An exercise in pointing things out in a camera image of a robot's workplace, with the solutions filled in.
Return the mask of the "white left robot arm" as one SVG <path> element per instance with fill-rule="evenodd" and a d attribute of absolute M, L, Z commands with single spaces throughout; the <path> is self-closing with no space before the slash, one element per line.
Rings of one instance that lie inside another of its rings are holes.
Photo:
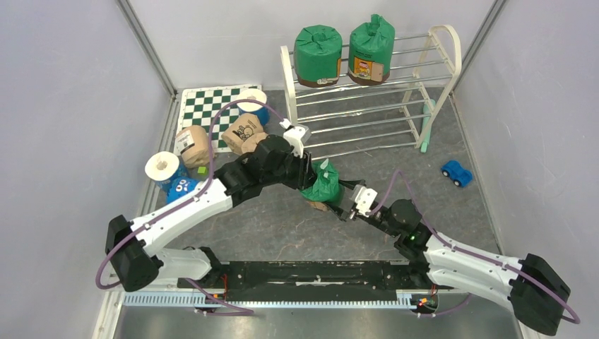
<path fill-rule="evenodd" d="M 108 290 L 122 287 L 135 292 L 163 278 L 191 278 L 215 287 L 222 269 L 204 250 L 172 250 L 166 246 L 182 233 L 214 215 L 256 198 L 263 188 L 283 184 L 305 190 L 314 185 L 312 155 L 282 136 L 269 135 L 255 151 L 225 163 L 192 192 L 162 208 L 127 220 L 123 215 L 108 224 L 106 258 L 96 284 Z"/>

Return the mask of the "green paper roll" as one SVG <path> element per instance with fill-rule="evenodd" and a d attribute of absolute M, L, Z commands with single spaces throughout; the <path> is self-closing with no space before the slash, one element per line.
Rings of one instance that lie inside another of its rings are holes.
<path fill-rule="evenodd" d="M 361 85 L 384 83 L 390 76 L 395 37 L 395 28 L 379 14 L 356 27 L 350 34 L 349 77 Z"/>

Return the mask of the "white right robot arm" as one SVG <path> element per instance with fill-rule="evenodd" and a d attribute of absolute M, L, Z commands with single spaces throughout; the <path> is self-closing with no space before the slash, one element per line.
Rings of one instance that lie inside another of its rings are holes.
<path fill-rule="evenodd" d="M 503 256 L 457 242 L 431 228 L 412 200 L 383 206 L 362 180 L 342 180 L 340 187 L 342 199 L 329 208 L 341 220 L 359 218 L 395 238 L 395 248 L 410 263 L 413 286 L 462 290 L 512 311 L 538 333 L 557 334 L 571 290 L 544 258 Z"/>

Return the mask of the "green brown roll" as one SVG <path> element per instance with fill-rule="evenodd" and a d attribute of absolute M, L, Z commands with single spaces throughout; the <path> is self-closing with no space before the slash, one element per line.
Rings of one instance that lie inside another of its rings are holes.
<path fill-rule="evenodd" d="M 301 190 L 300 193 L 308 204 L 317 210 L 327 211 L 327 202 L 332 201 L 340 191 L 339 172 L 329 159 L 314 162 L 317 180 L 313 187 Z"/>

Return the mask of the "brown paper roll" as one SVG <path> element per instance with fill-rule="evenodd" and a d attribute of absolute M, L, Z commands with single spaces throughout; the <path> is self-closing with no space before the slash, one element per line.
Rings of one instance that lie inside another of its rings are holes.
<path fill-rule="evenodd" d="M 245 140 L 245 142 L 243 142 L 242 144 L 242 154 L 254 152 L 256 150 L 257 145 L 267 137 L 268 134 L 265 132 L 255 133 L 254 135 L 248 137 L 248 139 Z"/>

